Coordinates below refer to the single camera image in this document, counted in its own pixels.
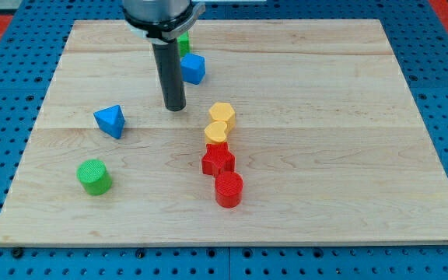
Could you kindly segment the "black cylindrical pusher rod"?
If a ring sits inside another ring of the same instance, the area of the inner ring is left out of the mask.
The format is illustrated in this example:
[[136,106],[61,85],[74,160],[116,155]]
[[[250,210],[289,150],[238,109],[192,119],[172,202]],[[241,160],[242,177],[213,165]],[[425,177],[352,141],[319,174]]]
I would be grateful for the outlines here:
[[183,110],[186,107],[186,96],[178,42],[172,40],[167,44],[153,44],[152,47],[165,108],[170,111]]

